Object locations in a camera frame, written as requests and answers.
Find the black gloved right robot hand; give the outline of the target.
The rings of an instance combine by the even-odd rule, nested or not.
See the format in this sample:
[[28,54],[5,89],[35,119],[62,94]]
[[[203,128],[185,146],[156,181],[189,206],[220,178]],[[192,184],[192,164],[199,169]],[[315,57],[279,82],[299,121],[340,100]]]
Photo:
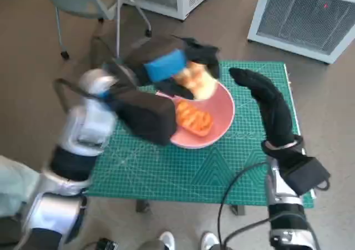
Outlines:
[[266,134],[263,144],[272,150],[295,145],[290,109],[270,78],[252,70],[239,68],[231,68],[229,73],[237,85],[249,89],[258,104]]

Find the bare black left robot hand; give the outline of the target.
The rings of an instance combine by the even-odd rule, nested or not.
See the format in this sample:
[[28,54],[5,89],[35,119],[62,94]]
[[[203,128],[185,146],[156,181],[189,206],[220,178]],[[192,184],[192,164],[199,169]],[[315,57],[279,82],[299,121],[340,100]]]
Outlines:
[[220,77],[219,48],[195,38],[159,36],[132,50],[124,63],[141,85],[190,100],[213,96]]

